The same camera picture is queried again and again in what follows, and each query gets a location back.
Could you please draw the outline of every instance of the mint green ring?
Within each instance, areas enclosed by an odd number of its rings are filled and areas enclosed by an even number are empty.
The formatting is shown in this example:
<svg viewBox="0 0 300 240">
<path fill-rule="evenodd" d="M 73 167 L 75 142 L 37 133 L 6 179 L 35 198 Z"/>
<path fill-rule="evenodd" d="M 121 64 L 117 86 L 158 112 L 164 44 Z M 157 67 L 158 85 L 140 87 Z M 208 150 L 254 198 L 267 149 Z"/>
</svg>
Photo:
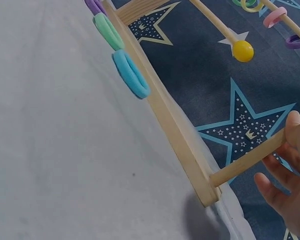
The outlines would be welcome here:
<svg viewBox="0 0 300 240">
<path fill-rule="evenodd" d="M 115 51 L 125 48 L 125 44 L 121 36 L 103 12 L 100 12 L 93 17 L 93 23 L 100 34 Z"/>
<path fill-rule="evenodd" d="M 246 6 L 246 7 L 251 7 L 253 4 L 256 3 L 256 1 L 257 1 L 257 0 L 248 0 L 248 1 L 245 2 L 245 6 Z M 232 2 L 233 2 L 235 5 L 241 7 L 240 0 L 232 0 Z"/>
</svg>

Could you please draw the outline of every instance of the yellow wooden bead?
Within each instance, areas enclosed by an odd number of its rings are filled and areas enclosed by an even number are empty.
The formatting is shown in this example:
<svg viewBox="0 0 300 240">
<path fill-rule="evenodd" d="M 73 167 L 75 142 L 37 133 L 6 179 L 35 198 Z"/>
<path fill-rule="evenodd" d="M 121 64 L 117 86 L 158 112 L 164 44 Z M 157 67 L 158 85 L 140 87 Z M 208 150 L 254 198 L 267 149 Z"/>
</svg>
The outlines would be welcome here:
<svg viewBox="0 0 300 240">
<path fill-rule="evenodd" d="M 254 57 L 254 49 L 244 40 L 236 41 L 232 47 L 233 56 L 239 62 L 247 63 Z"/>
</svg>

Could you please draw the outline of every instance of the purple ring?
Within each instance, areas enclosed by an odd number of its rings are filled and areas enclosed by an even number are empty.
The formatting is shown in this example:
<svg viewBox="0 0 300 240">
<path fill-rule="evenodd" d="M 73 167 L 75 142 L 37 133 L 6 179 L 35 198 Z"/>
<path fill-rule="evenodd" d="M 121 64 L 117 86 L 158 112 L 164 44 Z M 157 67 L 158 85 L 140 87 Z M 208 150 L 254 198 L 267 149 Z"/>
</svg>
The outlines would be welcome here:
<svg viewBox="0 0 300 240">
<path fill-rule="evenodd" d="M 285 46 L 288 49 L 300 49 L 300 37 L 295 34 L 285 40 Z"/>
<path fill-rule="evenodd" d="M 86 6 L 90 9 L 92 12 L 93 16 L 103 13 L 104 15 L 107 16 L 107 12 L 102 6 L 101 2 L 99 0 L 84 0 Z"/>
</svg>

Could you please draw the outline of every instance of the plastic ring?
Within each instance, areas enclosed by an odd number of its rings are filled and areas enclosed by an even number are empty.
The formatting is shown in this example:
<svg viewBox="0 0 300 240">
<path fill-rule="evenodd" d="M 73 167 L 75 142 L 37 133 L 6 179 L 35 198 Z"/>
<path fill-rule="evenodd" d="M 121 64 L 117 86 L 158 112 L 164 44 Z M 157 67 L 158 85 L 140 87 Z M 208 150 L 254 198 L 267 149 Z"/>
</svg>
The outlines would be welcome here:
<svg viewBox="0 0 300 240">
<path fill-rule="evenodd" d="M 257 0 L 248 0 L 248 1 L 245 2 L 245 6 L 246 6 L 246 7 L 251 7 L 253 4 L 256 3 L 256 1 L 257 1 Z M 241 2 L 240 2 L 240 0 L 232 0 L 232 2 L 233 2 L 235 5 L 241 7 Z"/>
<path fill-rule="evenodd" d="M 149 96 L 150 87 L 128 53 L 124 50 L 116 51 L 113 61 L 123 81 L 137 97 L 144 99 Z"/>
<path fill-rule="evenodd" d="M 86 6 L 90 9 L 93 16 L 103 13 L 104 15 L 107 15 L 106 10 L 102 6 L 102 4 L 99 2 L 99 0 L 84 0 Z"/>
<path fill-rule="evenodd" d="M 93 23 L 115 51 L 125 48 L 125 44 L 121 36 L 103 12 L 94 16 Z"/>
<path fill-rule="evenodd" d="M 258 4 L 258 6 L 253 7 L 253 8 L 248 8 L 246 6 L 246 0 L 241 0 L 240 3 L 241 3 L 241 7 L 243 8 L 243 10 L 245 10 L 246 12 L 249 12 L 249 13 L 257 13 L 264 7 L 264 4 L 261 2 Z"/>
<path fill-rule="evenodd" d="M 283 14 L 287 14 L 287 10 L 281 6 L 276 10 L 272 11 L 266 18 L 263 20 L 263 25 L 266 28 L 272 28 L 275 24 L 281 21 L 280 16 Z"/>
<path fill-rule="evenodd" d="M 300 37 L 296 35 L 292 35 L 285 40 L 285 46 L 288 49 L 300 49 Z"/>
</svg>

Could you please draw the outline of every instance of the white star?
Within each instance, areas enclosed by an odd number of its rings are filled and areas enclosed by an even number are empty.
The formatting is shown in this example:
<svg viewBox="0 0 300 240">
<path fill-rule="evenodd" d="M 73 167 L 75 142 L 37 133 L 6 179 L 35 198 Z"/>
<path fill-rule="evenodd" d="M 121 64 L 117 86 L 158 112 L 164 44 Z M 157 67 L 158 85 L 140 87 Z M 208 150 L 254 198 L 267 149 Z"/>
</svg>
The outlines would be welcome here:
<svg viewBox="0 0 300 240">
<path fill-rule="evenodd" d="M 240 33 L 240 34 L 237 34 L 235 31 L 233 31 L 231 28 L 229 28 L 229 30 L 236 36 L 236 38 L 238 40 L 246 40 L 247 36 L 248 36 L 248 31 L 244 32 L 244 33 Z M 228 39 L 223 39 L 221 41 L 218 41 L 218 43 L 220 44 L 227 44 L 227 45 L 230 45 L 231 46 L 231 53 L 232 53 L 232 56 L 234 55 L 234 52 L 232 50 L 233 48 L 233 45 L 231 44 L 231 42 L 229 42 Z"/>
</svg>

